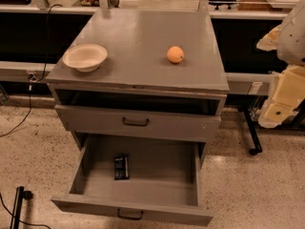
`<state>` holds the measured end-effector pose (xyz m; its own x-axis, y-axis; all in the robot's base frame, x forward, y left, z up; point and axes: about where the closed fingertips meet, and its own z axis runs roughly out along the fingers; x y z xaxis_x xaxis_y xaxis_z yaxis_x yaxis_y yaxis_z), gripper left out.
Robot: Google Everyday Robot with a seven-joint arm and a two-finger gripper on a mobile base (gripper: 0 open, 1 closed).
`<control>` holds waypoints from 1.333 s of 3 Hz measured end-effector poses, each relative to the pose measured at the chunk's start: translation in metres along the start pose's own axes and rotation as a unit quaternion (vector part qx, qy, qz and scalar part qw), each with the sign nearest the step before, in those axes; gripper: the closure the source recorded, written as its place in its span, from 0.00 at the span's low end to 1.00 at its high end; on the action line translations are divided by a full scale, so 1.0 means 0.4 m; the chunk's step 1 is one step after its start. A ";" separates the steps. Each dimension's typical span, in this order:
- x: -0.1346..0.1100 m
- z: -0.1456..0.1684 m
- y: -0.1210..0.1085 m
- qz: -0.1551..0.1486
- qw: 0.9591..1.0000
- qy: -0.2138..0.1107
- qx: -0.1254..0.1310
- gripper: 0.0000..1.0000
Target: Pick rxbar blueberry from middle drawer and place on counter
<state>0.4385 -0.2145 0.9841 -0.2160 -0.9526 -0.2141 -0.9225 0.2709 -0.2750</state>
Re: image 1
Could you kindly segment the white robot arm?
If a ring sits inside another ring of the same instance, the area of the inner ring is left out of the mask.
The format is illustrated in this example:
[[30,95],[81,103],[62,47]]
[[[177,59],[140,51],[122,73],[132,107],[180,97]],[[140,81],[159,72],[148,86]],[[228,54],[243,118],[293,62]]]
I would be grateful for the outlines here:
[[276,50],[277,57],[288,64],[282,73],[274,74],[258,118],[261,127],[275,128],[305,99],[305,0],[300,0],[256,47],[266,52]]

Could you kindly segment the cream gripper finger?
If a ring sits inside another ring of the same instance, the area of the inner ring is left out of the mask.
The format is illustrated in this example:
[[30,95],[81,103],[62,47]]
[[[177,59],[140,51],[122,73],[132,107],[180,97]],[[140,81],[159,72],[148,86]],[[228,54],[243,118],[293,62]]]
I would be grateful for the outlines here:
[[275,128],[287,119],[305,99],[305,68],[289,65],[282,73],[272,73],[268,98],[258,118],[258,124]]
[[274,27],[257,42],[256,47],[265,52],[276,50],[279,31],[280,25]]

